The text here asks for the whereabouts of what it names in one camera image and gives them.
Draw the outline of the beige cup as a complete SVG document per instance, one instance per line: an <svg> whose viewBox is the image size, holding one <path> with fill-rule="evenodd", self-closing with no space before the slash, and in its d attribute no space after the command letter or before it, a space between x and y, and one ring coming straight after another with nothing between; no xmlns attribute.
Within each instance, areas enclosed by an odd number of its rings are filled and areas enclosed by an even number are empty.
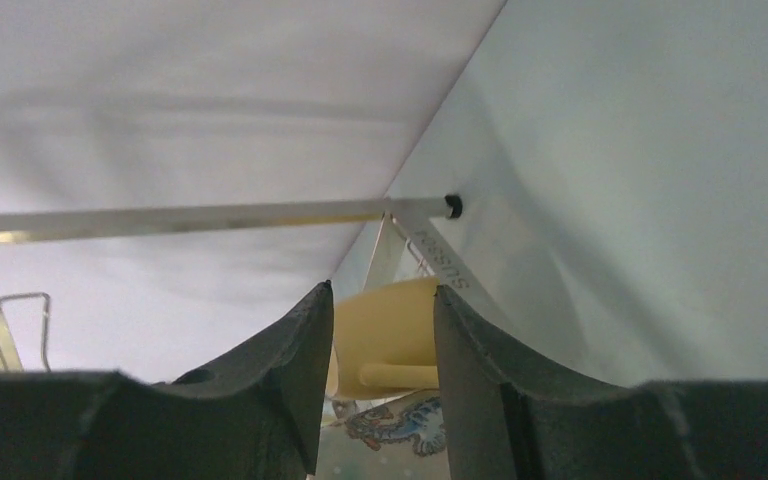
<svg viewBox="0 0 768 480"><path fill-rule="evenodd" d="M439 392L417 391L323 427L311 477L449 479Z"/></svg>

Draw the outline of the orange yellow cup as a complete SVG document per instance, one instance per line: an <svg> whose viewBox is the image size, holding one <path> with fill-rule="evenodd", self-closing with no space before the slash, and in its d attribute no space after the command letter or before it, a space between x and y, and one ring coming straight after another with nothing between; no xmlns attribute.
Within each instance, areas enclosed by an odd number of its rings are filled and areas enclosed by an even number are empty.
<svg viewBox="0 0 768 480"><path fill-rule="evenodd" d="M437 389L438 286L433 276L404 280L337 303L326 396L377 400Z"/></svg>

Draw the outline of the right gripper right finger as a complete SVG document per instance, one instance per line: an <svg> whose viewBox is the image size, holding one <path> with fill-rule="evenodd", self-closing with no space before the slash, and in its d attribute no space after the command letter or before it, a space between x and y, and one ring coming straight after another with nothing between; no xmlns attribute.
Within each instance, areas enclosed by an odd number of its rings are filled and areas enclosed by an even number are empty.
<svg viewBox="0 0 768 480"><path fill-rule="evenodd" d="M441 286L434 335L455 479L768 479L768 381L611 385Z"/></svg>

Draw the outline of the metal dish rack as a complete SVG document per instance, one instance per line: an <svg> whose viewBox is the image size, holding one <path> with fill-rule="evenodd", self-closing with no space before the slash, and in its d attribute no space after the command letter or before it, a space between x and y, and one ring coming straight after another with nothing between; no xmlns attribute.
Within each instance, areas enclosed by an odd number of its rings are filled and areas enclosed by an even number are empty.
<svg viewBox="0 0 768 480"><path fill-rule="evenodd" d="M450 194L440 198L9 213L0 214L0 245L381 220L396 225L400 236L415 246L443 284L474 306L497 315L495 301L432 222L435 218L455 220L463 211L461 197ZM0 320L9 299L0 296ZM9 329L0 327L0 370L22 368L17 357L6 353L12 341Z"/></svg>

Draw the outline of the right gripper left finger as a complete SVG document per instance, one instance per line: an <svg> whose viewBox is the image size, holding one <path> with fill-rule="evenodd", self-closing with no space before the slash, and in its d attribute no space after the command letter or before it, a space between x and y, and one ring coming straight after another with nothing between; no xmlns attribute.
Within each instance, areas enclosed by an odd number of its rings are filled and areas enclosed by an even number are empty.
<svg viewBox="0 0 768 480"><path fill-rule="evenodd" d="M170 383L0 372L0 479L304 479L317 467L329 282Z"/></svg>

